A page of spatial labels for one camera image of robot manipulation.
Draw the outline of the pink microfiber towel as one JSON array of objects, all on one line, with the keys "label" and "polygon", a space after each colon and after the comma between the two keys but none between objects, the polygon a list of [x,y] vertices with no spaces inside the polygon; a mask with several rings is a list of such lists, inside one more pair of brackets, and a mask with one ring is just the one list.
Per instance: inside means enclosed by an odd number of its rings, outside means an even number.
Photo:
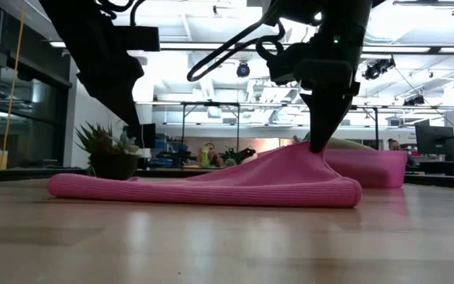
[{"label": "pink microfiber towel", "polygon": [[309,143],[263,152],[238,166],[173,181],[116,181],[56,174],[48,182],[58,198],[148,203],[277,207],[355,207],[362,186],[334,171]]}]

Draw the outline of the black metal workstation frame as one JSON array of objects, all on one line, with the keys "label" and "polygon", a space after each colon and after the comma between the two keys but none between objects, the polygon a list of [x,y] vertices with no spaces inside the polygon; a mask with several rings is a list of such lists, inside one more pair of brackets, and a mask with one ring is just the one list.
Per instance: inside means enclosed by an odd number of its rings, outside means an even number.
[{"label": "black metal workstation frame", "polygon": [[368,105],[352,105],[351,110],[362,110],[369,118],[374,121],[374,131],[376,144],[379,144],[379,122],[378,122],[378,108],[376,106]]},{"label": "black metal workstation frame", "polygon": [[[180,102],[182,106],[182,122],[181,122],[181,145],[184,146],[185,142],[185,121],[186,117],[197,107],[226,107],[236,118],[236,151],[240,150],[240,103],[226,103],[226,102],[214,102],[214,101],[203,101],[203,102]],[[186,111],[187,106],[193,106],[189,112]],[[235,113],[230,107],[236,107],[237,112]]]}]

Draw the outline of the green microfiber towel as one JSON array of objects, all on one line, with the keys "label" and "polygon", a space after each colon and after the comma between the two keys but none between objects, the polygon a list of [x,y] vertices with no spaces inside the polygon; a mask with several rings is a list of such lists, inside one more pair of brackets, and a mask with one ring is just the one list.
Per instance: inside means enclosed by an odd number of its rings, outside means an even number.
[{"label": "green microfiber towel", "polygon": [[361,151],[370,151],[372,148],[356,143],[350,140],[343,140],[331,137],[327,142],[325,149],[349,149],[349,150],[361,150]]}]

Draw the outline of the black computer monitor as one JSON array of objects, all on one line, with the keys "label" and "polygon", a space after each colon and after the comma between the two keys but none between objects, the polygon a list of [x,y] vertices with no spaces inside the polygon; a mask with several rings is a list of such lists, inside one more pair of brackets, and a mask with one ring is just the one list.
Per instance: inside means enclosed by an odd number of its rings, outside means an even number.
[{"label": "black computer monitor", "polygon": [[156,124],[148,123],[140,126],[141,148],[154,148],[156,139]]},{"label": "black computer monitor", "polygon": [[443,155],[445,161],[454,161],[454,132],[452,127],[417,125],[417,148],[422,155]]}]

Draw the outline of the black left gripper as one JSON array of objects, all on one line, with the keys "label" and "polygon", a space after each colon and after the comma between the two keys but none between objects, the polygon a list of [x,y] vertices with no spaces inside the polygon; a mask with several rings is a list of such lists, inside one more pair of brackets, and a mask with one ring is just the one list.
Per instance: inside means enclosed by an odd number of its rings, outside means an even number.
[{"label": "black left gripper", "polygon": [[135,83],[144,75],[140,62],[128,54],[96,58],[77,64],[77,77],[87,93],[117,117],[116,128],[140,138],[142,129],[132,96]]}]

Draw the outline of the potted succulent plant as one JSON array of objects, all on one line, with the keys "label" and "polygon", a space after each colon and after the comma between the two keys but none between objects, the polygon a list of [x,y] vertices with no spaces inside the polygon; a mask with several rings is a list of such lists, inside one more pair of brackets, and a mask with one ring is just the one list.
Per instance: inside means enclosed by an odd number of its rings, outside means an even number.
[{"label": "potted succulent plant", "polygon": [[88,153],[87,172],[90,176],[111,180],[128,180],[136,172],[141,155],[136,138],[123,131],[119,137],[112,128],[100,124],[75,128],[77,145]]}]

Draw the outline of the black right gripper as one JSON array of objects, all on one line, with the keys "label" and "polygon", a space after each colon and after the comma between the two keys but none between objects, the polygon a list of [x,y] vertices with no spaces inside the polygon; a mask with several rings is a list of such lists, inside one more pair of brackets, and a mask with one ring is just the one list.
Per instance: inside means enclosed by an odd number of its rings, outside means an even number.
[{"label": "black right gripper", "polygon": [[310,111],[310,150],[320,153],[328,144],[358,95],[355,75],[360,41],[310,40],[285,47],[272,40],[276,52],[266,52],[270,80],[277,85],[298,82],[311,95],[301,94]]}]

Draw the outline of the pink plastic bin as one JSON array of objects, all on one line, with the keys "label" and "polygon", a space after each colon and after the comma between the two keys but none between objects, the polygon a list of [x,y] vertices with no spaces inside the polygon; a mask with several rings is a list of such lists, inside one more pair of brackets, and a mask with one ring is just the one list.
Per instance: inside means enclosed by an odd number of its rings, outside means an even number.
[{"label": "pink plastic bin", "polygon": [[406,155],[401,151],[326,149],[309,143],[263,152],[246,163],[246,183],[316,194],[358,193],[365,188],[397,189],[404,183]]}]

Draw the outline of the black ceiling spotlight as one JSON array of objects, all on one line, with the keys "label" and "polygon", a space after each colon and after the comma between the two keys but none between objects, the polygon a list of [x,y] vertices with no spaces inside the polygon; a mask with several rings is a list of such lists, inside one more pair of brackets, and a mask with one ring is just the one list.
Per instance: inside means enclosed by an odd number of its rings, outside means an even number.
[{"label": "black ceiling spotlight", "polygon": [[367,65],[367,69],[363,72],[363,78],[366,80],[375,80],[395,66],[394,58],[378,59],[376,62]]},{"label": "black ceiling spotlight", "polygon": [[421,106],[426,103],[422,95],[415,95],[411,98],[405,99],[403,105],[406,107]]}]

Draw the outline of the person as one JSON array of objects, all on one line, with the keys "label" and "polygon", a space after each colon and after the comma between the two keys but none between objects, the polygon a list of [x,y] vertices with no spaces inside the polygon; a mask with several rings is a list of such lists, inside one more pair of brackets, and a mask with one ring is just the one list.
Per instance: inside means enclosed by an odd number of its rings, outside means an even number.
[{"label": "person", "polygon": [[406,154],[406,156],[407,156],[406,167],[407,168],[416,167],[418,165],[417,162],[412,158],[411,154],[408,151],[404,150],[400,146],[400,143],[397,140],[388,139],[388,143],[389,143],[390,151],[402,151]]},{"label": "person", "polygon": [[209,168],[211,168],[211,167],[222,168],[224,166],[224,160],[215,151],[215,146],[212,143],[206,143],[199,149],[198,154],[197,154],[198,164],[201,166],[201,150],[204,146],[207,146],[210,149],[210,152],[209,152],[210,167]]}]

